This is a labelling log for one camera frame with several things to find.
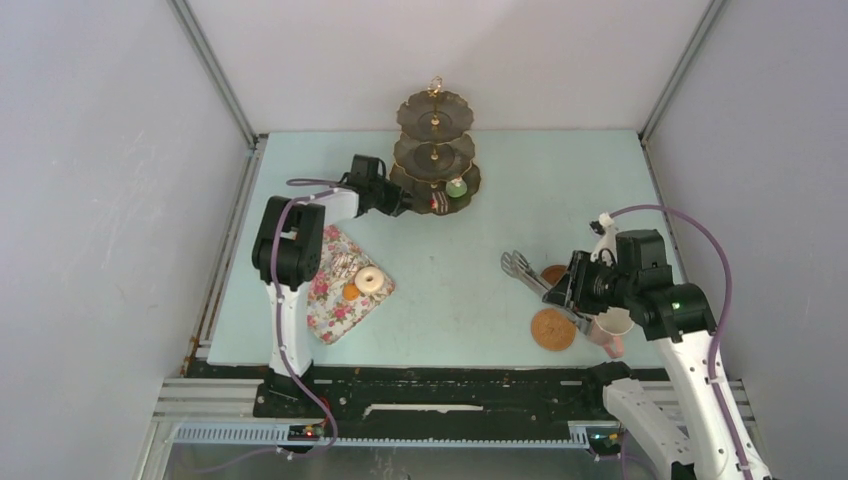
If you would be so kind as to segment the chocolate drizzled donut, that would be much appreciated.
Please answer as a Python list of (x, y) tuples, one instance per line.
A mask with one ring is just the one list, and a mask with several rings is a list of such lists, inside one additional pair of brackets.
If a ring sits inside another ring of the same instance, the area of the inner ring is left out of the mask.
[(354, 276), (359, 267), (358, 257), (349, 252), (336, 253), (330, 263), (330, 273), (333, 277), (347, 279)]

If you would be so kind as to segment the small orange pastry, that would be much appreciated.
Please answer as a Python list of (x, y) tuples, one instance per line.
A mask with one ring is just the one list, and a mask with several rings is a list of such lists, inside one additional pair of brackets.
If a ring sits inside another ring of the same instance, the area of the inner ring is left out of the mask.
[(344, 286), (342, 296), (346, 301), (352, 302), (361, 296), (361, 291), (355, 284), (349, 283)]

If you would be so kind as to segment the three tier dessert stand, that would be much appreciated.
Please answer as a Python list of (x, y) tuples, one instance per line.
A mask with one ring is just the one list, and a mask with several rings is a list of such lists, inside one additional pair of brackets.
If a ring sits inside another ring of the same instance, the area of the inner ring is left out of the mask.
[(482, 183), (470, 135), (474, 111), (468, 101), (446, 89), (443, 79), (435, 76), (425, 89), (399, 105), (396, 122), (400, 137), (393, 146), (389, 177), (412, 195), (410, 210), (437, 215), (431, 211), (431, 193), (445, 192), (445, 184), (457, 177), (466, 181), (468, 192), (461, 198), (449, 198), (449, 213), (438, 216), (467, 208)]

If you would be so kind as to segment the stainless steel serving tongs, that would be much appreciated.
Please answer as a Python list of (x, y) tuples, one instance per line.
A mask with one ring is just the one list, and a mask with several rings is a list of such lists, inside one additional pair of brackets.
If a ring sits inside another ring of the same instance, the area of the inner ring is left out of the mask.
[(560, 300), (550, 300), (547, 298), (547, 294), (553, 289), (554, 284), (551, 284), (541, 274), (536, 272), (523, 254), (517, 250), (503, 252), (500, 257), (500, 266), (506, 275), (517, 279), (527, 286), (540, 297), (544, 304), (563, 314), (576, 326), (583, 336), (590, 334), (592, 322), (586, 315), (567, 309)]

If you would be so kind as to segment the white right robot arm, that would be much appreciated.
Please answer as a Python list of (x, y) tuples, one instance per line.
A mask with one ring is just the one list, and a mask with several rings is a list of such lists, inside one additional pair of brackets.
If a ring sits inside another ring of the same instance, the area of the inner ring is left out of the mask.
[(573, 252), (566, 274), (542, 299), (583, 322), (622, 310), (658, 352), (684, 430), (645, 395), (622, 362), (592, 368), (596, 381), (583, 388), (581, 402), (593, 417), (618, 419), (659, 478), (771, 478), (732, 402), (720, 358), (710, 349), (718, 328), (708, 300), (697, 285), (674, 282), (658, 231), (605, 227), (593, 251)]

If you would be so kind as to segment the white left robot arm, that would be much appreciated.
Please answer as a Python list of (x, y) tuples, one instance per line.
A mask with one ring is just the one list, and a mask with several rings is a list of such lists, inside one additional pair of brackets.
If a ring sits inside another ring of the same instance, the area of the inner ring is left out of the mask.
[(411, 195), (388, 178), (386, 163), (355, 155), (338, 180), (293, 178), (291, 187), (319, 187), (318, 193), (268, 199), (253, 244), (251, 262), (266, 286), (272, 312), (273, 351), (269, 366), (289, 377), (277, 402), (292, 416), (304, 416), (316, 403), (315, 388), (299, 377), (313, 363), (307, 340), (305, 296), (319, 271), (326, 227), (371, 210), (397, 217)]

